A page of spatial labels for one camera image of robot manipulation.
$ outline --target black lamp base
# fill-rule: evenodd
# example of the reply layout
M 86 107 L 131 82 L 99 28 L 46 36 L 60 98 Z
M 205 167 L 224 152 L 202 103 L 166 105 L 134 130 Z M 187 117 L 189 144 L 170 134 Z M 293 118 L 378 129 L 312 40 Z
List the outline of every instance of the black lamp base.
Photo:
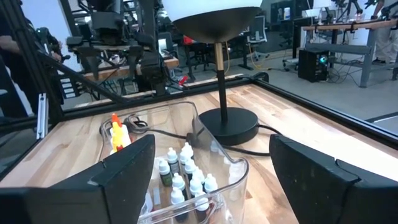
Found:
M 224 146 L 235 146 L 254 138 L 259 130 L 259 119 L 252 111 L 242 108 L 227 108 L 228 121 L 221 122 L 219 108 L 199 115 L 200 121 L 217 141 Z

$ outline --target table lamp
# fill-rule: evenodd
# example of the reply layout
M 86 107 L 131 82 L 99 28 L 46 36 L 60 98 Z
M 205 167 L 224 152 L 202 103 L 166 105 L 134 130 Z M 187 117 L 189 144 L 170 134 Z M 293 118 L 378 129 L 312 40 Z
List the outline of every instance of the table lamp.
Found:
M 184 35 L 214 44 L 220 108 L 206 111 L 200 120 L 226 146 L 242 144 L 258 132 L 258 117 L 243 108 L 227 107 L 223 43 L 242 32 L 261 10 L 262 0 L 163 0 L 170 20 Z

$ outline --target green light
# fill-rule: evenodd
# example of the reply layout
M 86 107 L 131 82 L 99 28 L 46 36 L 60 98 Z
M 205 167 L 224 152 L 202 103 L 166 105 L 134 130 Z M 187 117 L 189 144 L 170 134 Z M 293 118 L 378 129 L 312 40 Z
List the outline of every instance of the green light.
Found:
M 320 63 L 326 63 L 326 62 L 327 62 L 326 57 L 320 58 L 320 59 L 319 59 L 319 62 L 320 62 Z

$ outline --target black computer case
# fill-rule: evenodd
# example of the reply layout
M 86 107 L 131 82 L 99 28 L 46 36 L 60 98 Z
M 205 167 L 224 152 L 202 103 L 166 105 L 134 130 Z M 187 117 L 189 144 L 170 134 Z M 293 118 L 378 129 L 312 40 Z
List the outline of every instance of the black computer case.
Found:
M 329 51 L 300 50 L 298 55 L 298 77 L 310 82 L 325 81 L 328 76 L 328 63 L 321 63 L 322 57 L 327 58 Z

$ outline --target clear plastic bin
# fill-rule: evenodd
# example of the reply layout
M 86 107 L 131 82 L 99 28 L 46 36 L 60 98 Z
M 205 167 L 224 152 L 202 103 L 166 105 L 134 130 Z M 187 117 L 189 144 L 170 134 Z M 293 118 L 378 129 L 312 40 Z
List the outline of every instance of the clear plastic bin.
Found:
M 249 172 L 248 162 L 245 159 L 234 161 L 225 153 L 199 120 L 197 109 L 193 103 L 171 103 L 139 111 L 133 109 L 128 114 L 118 114 L 118 116 L 122 122 L 129 121 L 133 125 L 134 131 L 129 133 L 133 141 L 146 134 L 155 135 L 155 162 L 148 188 L 151 200 L 148 206 L 152 210 L 143 212 L 148 211 L 144 206 L 138 223 L 178 223 L 174 217 L 184 213 L 188 214 L 184 223 L 243 222 L 246 182 Z M 147 124 L 147 126 L 142 127 L 139 124 Z M 105 121 L 101 127 L 104 138 L 102 159 L 108 156 L 112 150 L 110 128 L 111 119 L 109 117 L 109 120 Z M 163 186 L 161 182 L 158 170 L 159 159 L 167 158 L 170 147 L 174 148 L 179 155 L 187 135 L 196 139 L 195 144 L 192 145 L 195 164 L 205 176 L 213 174 L 216 177 L 218 190 L 198 198 L 188 196 L 190 199 L 184 203 L 172 205 L 170 201 L 172 188 Z M 189 183 L 187 178 L 184 178 L 187 194 L 190 195 Z M 198 222 L 196 208 L 200 204 L 195 206 L 195 202 L 203 197 L 208 198 L 210 206 L 206 211 L 206 220 Z

